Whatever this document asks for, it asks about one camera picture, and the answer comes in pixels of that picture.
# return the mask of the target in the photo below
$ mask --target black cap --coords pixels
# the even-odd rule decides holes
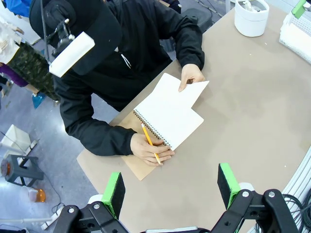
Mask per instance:
[[[119,45],[121,26],[103,0],[42,1],[47,35],[52,34],[57,25],[68,18],[71,33],[75,37],[85,32],[95,42],[95,46],[73,66],[76,73],[87,74]],[[41,0],[32,1],[29,21],[33,30],[44,39]],[[58,36],[55,36],[50,44],[56,48],[58,42]]]

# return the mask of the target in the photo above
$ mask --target pencil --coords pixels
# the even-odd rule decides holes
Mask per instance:
[[[152,141],[151,141],[151,139],[150,139],[150,137],[149,137],[149,135],[148,135],[148,132],[147,132],[147,130],[146,130],[145,125],[142,123],[141,126],[142,126],[142,130],[144,130],[144,133],[145,133],[145,135],[146,135],[146,138],[147,138],[149,144],[150,144],[151,146],[153,146]],[[159,159],[158,154],[157,154],[157,153],[154,153],[154,154],[155,154],[155,158],[156,158],[157,162],[161,165],[161,162],[160,162],[160,159]]]

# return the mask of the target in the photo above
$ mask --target floor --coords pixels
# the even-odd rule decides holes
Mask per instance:
[[[225,0],[209,0],[221,15],[225,14]],[[211,6],[208,0],[201,0],[205,5]],[[180,0],[182,10],[198,8],[208,11],[196,0]],[[219,20],[213,13],[213,21]],[[118,112],[108,106],[97,96],[92,98],[95,115],[94,118],[111,121]],[[35,110],[31,93],[24,88],[13,86],[9,95],[1,101],[0,131],[6,132],[14,124],[29,133],[31,139],[39,140],[38,145],[30,156],[39,158],[38,165],[45,172],[46,177],[37,181],[35,187],[46,192],[46,202],[30,203],[21,191],[21,187],[13,185],[0,178],[0,219],[41,218],[52,215],[51,208],[59,203],[59,197],[53,190],[55,188],[64,204],[74,204],[83,208],[89,198],[96,195],[94,187],[81,170],[76,157],[82,151],[81,143],[66,134],[63,121],[60,117],[59,106],[46,98]],[[46,232],[53,232],[55,224]],[[2,225],[0,229],[14,230],[27,227],[30,232],[42,232],[39,224],[11,223],[11,226]]]

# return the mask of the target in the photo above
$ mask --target blue object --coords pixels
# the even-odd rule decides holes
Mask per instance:
[[[39,105],[43,102],[43,100],[45,99],[46,95],[44,95],[43,93],[39,92],[37,93],[37,95],[33,95],[33,103],[34,103],[34,107],[35,109],[37,109],[37,107],[39,107]]]
[[[6,8],[16,15],[29,17],[29,8],[32,0],[4,0]]]

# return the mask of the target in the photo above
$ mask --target black jacket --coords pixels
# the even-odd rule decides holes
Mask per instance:
[[[79,76],[70,70],[62,78],[55,77],[54,87],[61,98],[60,112],[69,135],[78,138],[96,155],[129,155],[135,132],[93,119],[91,94],[97,94],[121,111],[171,62],[159,43],[160,39],[171,36],[176,40],[181,66],[191,63],[202,69],[202,33],[190,19],[157,0],[113,0],[106,4],[122,27],[119,52],[114,52],[87,75]]]

